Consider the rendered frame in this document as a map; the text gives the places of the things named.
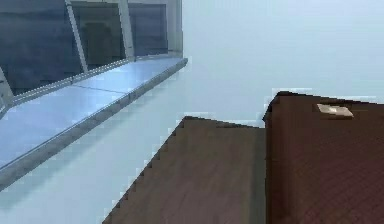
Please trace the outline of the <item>grey framed window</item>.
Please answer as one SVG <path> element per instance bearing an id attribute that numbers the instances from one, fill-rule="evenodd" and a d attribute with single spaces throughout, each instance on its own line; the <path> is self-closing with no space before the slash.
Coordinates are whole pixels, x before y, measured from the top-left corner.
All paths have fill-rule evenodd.
<path id="1" fill-rule="evenodd" d="M 181 70 L 183 0 L 0 0 L 0 192 Z"/>

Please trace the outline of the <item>small beige flat object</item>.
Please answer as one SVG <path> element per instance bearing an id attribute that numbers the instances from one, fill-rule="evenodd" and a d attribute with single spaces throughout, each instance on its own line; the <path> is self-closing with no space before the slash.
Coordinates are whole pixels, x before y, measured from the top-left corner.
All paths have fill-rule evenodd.
<path id="1" fill-rule="evenodd" d="M 318 104 L 319 111 L 323 114 L 328 114 L 333 118 L 353 118 L 353 113 L 347 107 Z"/>

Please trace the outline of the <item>dark brown wooden cabinet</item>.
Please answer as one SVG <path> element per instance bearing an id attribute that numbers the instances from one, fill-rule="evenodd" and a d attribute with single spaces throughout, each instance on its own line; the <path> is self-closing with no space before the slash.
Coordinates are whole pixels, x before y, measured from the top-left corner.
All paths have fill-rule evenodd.
<path id="1" fill-rule="evenodd" d="M 384 104 L 280 91 L 264 122 L 266 224 L 384 224 Z"/>

